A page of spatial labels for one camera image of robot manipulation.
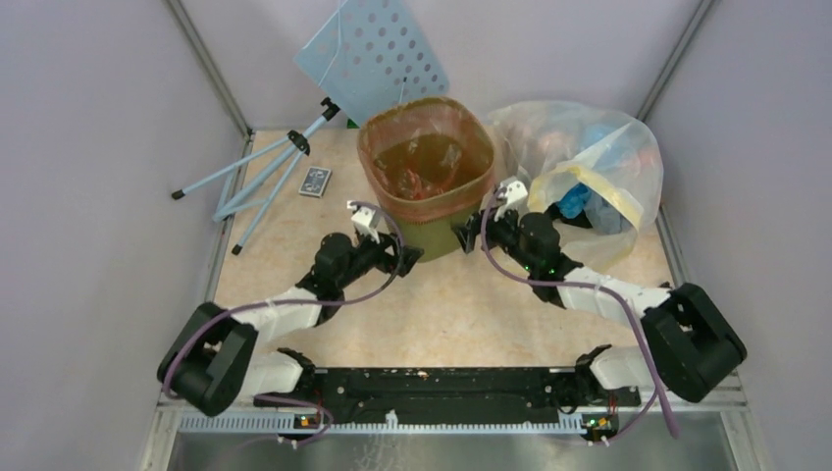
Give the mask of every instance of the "light blue perforated board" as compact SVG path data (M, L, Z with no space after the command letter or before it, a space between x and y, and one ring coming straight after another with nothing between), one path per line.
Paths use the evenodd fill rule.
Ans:
M294 62L359 126L399 100L443 95L449 87L425 35L398 0L347 0Z

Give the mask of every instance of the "plastic bag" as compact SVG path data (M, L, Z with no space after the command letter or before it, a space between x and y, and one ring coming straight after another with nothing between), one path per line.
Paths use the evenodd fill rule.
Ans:
M373 117L358 134L358 157L381 206L409 223L479 204L494 183L491 139L470 111L445 97Z
M530 101L489 114L506 170L529 188L529 211L556 205L591 228L560 221L563 251L605 271L630 253L658 214L663 168L650 129L612 110Z
M460 170L461 157L462 147L452 138L424 134L385 150L373 164L382 171L382 184L388 192L419 201L444 194L479 176Z

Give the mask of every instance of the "white wall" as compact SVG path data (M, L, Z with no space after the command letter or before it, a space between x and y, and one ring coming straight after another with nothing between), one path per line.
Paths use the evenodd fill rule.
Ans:
M251 126L297 127L320 114L324 94L292 57L338 0L182 3ZM449 95L478 114L552 97L636 114L698 3L405 1L442 61Z
M660 100L665 205L778 469L829 469L832 2L722 2Z
M0 2L0 468L133 469L242 150L161 0Z

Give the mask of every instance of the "small box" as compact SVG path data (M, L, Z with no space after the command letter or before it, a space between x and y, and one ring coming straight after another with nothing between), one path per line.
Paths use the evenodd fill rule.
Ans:
M306 177L303 179L303 183L300 184L300 189L297 192L304 196L323 197L332 174L333 171L330 169L309 167L309 170L306 171Z

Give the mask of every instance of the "trash bag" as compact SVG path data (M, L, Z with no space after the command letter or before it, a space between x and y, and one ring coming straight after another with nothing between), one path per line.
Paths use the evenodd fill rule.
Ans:
M517 103L489 118L506 170L529 188L526 209L556 209L570 257L605 271L655 221L663 168L644 123L566 101ZM588 224L572 222L584 216Z

